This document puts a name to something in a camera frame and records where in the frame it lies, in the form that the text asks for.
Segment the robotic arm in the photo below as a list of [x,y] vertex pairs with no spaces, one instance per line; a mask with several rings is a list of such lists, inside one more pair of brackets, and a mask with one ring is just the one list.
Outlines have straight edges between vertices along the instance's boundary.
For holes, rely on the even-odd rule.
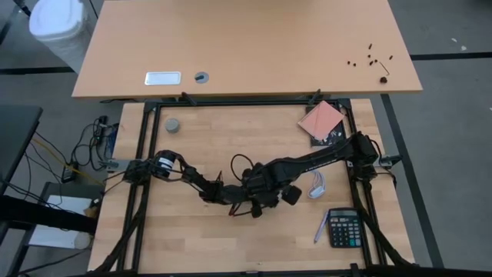
[[[231,211],[242,202],[251,202],[251,214],[257,218],[263,208],[273,208],[279,203],[279,195],[287,203],[295,205],[302,191],[291,183],[302,173],[344,160],[352,162],[356,177],[372,179],[376,175],[373,163],[377,157],[369,137],[358,132],[330,147],[299,158],[275,159],[265,165],[257,163],[252,169],[243,171],[241,186],[224,186],[220,174],[214,181],[205,179],[182,155],[170,150],[158,152],[151,161],[131,162],[124,179],[138,182],[150,173],[166,182],[186,182],[198,191],[205,202],[232,205]],[[179,171],[173,170],[176,162],[179,162]],[[170,179],[171,172],[177,172],[181,177]]]

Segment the light wood desk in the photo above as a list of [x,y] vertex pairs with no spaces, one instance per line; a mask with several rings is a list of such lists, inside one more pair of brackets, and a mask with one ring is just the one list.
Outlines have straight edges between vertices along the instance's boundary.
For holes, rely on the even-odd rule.
[[[390,72],[384,85],[381,63]],[[181,84],[147,86],[147,72],[180,72]],[[198,84],[198,72],[210,80]],[[422,90],[387,0],[105,1],[73,96],[298,95],[319,88]]]
[[[351,102],[358,130],[382,145],[371,102],[367,99]],[[143,104],[127,104],[123,108],[116,159],[135,157],[143,107]],[[303,115],[302,105],[163,108],[156,150],[181,153],[207,179],[215,179],[222,170],[226,184],[237,184],[229,162],[238,152],[254,162],[312,152],[308,136],[296,124]],[[180,121],[179,133],[170,135],[165,131],[163,124],[168,117]],[[234,163],[239,172],[247,166],[241,159]],[[275,209],[265,209],[259,219],[229,217],[229,206],[202,202],[189,185],[153,179],[139,272],[347,269],[352,262],[364,267],[360,249],[333,249],[326,233],[313,244],[324,212],[351,206],[344,163],[320,171],[327,179],[327,192],[323,196],[307,197],[313,175],[304,174],[294,183],[303,190],[298,203],[290,206],[281,202]],[[119,177],[112,179],[108,187],[118,181]],[[380,175],[372,184],[381,230],[403,257],[413,260],[391,178]],[[123,183],[104,198],[90,269],[101,264],[121,235],[128,191],[129,186]],[[373,259],[377,260],[372,243],[370,248]],[[127,265],[131,264],[132,253],[129,247]]]

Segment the white cable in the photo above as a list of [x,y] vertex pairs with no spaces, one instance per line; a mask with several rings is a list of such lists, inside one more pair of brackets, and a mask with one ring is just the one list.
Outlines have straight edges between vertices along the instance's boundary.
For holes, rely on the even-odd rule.
[[326,180],[324,180],[324,176],[318,170],[311,170],[311,173],[314,174],[313,186],[309,189],[310,199],[319,198],[326,191]]

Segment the pen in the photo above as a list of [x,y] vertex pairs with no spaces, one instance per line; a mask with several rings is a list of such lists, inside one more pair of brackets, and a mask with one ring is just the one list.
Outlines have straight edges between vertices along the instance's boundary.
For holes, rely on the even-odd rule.
[[326,224],[326,219],[328,217],[329,211],[326,211],[323,216],[323,220],[321,221],[320,227],[317,229],[316,235],[314,236],[314,243],[320,240],[321,233],[323,232],[323,227]]

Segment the gray cap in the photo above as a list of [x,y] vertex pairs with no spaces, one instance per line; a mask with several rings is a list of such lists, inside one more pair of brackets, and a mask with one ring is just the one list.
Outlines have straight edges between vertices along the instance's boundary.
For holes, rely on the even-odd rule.
[[175,134],[179,131],[179,121],[176,118],[170,118],[166,120],[165,128],[166,131]]

